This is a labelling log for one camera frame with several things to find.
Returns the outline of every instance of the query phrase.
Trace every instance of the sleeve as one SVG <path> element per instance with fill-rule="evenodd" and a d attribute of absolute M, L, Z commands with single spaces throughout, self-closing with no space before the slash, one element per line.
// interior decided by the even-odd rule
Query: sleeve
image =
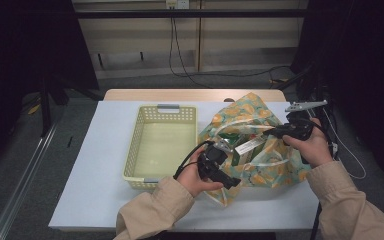
<path fill-rule="evenodd" d="M 307 179 L 319 198 L 325 239 L 384 239 L 384 213 L 366 201 L 340 162 L 312 169 Z"/>
<path fill-rule="evenodd" d="M 192 195 L 178 181 L 166 177 L 152 194 L 141 193 L 120 208 L 114 240 L 141 239 L 171 229 L 193 204 Z"/>

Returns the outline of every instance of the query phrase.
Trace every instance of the plastic bag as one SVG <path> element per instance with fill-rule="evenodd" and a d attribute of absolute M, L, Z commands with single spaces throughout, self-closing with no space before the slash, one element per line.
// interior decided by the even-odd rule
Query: plastic bag
<path fill-rule="evenodd" d="M 237 151 L 228 154 L 222 165 L 221 170 L 226 174 L 241 179 L 237 187 L 208 191 L 206 194 L 223 206 L 228 206 L 242 187 L 275 188 L 304 181 L 311 168 L 302 163 L 300 153 L 285 146 L 281 139 L 262 136 L 265 130 L 279 124 L 282 124 L 280 120 L 254 93 L 221 109 L 199 134 L 199 142 L 224 139 L 233 147 L 238 147 L 255 139 L 259 145 L 252 148 L 246 157 L 242 155 L 241 158 Z"/>

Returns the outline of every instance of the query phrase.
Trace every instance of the plastic basket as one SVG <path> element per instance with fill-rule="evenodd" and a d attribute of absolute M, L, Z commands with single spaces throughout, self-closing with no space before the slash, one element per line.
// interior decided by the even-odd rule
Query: plastic basket
<path fill-rule="evenodd" d="M 154 189 L 197 145 L 197 130 L 196 107 L 139 107 L 123 178 L 134 189 Z"/>

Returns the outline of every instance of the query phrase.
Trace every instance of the person's right hand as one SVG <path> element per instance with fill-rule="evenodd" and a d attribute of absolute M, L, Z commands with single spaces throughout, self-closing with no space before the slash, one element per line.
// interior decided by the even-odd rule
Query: person's right hand
<path fill-rule="evenodd" d="M 189 159 L 189 163 L 196 163 L 198 161 L 199 154 L 203 151 L 204 148 L 202 147 L 196 150 Z M 185 187 L 193 197 L 198 196 L 198 194 L 203 191 L 212 191 L 223 187 L 223 183 L 221 182 L 208 182 L 202 180 L 199 177 L 197 164 L 191 164 L 185 167 L 177 178 L 177 181 L 182 184 L 182 186 Z"/>
<path fill-rule="evenodd" d="M 320 121 L 317 118 L 312 118 L 311 121 L 320 126 Z M 285 143 L 298 149 L 312 168 L 333 161 L 325 135 L 316 127 L 313 127 L 313 132 L 306 141 L 287 135 L 284 135 L 282 139 Z"/>

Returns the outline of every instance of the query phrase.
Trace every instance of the table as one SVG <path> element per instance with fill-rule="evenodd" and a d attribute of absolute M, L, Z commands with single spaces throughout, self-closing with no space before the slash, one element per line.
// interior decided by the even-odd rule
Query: table
<path fill-rule="evenodd" d="M 156 100 L 195 105 L 201 131 L 212 116 L 249 92 L 260 95 L 268 107 L 286 121 L 289 106 L 279 90 L 228 89 L 120 89 L 107 92 L 99 102 L 82 148 L 58 202 L 49 227 L 63 231 L 114 230 L 118 209 L 142 191 L 122 178 L 131 132 L 140 105 Z M 276 189 L 243 188 L 224 208 L 205 194 L 173 231 L 285 231 L 311 229 L 318 200 L 308 182 Z"/>

